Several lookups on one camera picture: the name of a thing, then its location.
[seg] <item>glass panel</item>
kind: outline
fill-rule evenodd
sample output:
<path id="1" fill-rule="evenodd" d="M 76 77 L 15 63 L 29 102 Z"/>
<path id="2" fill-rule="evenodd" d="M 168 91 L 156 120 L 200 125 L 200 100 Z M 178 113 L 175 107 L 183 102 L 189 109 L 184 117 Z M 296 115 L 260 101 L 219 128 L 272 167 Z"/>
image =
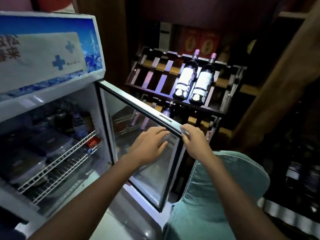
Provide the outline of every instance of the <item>glass panel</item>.
<path id="1" fill-rule="evenodd" d="M 112 124 L 114 161 L 126 154 L 136 138 L 150 127 L 159 126 L 156 122 L 137 112 L 110 93 L 103 91 L 107 106 L 109 123 Z M 156 206 L 163 200 L 169 173 L 179 142 L 171 133 L 167 138 L 168 146 L 150 165 L 138 169 L 130 178 L 131 182 Z"/>

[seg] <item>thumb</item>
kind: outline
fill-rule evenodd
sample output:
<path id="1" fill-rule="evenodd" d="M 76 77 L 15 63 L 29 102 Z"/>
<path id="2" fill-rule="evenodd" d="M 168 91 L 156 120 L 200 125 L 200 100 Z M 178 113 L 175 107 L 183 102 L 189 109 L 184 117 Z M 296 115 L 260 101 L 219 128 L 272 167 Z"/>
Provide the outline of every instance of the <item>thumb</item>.
<path id="1" fill-rule="evenodd" d="M 183 140 L 183 143 L 187 146 L 189 145 L 189 142 L 190 140 L 188 139 L 188 137 L 185 135 L 185 134 L 181 134 L 181 137 L 182 137 L 182 140 Z"/>
<path id="2" fill-rule="evenodd" d="M 163 152 L 163 150 L 166 148 L 166 146 L 168 145 L 168 142 L 165 141 L 164 143 L 162 143 L 162 145 L 159 147 L 158 149 L 158 156 L 161 155 L 161 153 Z"/>

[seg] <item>person's left hand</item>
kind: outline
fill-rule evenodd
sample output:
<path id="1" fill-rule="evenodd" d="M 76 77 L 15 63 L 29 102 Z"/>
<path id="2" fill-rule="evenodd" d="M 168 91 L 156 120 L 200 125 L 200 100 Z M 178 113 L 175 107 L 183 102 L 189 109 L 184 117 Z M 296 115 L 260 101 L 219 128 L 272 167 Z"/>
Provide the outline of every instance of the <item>person's left hand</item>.
<path id="1" fill-rule="evenodd" d="M 139 161 L 140 166 L 150 164 L 160 156 L 168 144 L 163 137 L 170 134 L 165 127 L 150 127 L 142 132 L 129 149 L 129 155 Z"/>

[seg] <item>forearm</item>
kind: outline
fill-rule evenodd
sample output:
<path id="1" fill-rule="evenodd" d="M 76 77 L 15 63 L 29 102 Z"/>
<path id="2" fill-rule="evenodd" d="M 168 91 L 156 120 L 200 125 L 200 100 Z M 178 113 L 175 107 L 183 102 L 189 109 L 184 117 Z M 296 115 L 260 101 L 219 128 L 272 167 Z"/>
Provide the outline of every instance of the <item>forearm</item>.
<path id="1" fill-rule="evenodd" d="M 217 189 L 235 237 L 240 239 L 286 239 L 256 206 L 216 155 L 201 161 Z"/>
<path id="2" fill-rule="evenodd" d="M 31 240 L 89 239 L 110 203 L 139 164 L 124 155 L 106 173 L 78 194 L 31 237 Z"/>

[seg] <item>white floor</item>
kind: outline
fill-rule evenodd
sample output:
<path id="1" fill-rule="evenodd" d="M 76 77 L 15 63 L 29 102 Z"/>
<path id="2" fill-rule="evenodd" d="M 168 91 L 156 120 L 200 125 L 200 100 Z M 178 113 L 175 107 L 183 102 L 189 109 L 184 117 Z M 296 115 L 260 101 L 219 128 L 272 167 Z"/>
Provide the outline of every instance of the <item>white floor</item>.
<path id="1" fill-rule="evenodd" d="M 162 239 L 162 227 L 168 220 L 172 203 L 167 202 L 162 213 L 147 213 L 148 210 L 143 209 L 141 203 L 137 203 L 127 190 L 133 190 L 132 186 L 125 185 L 121 189 L 90 240 Z"/>

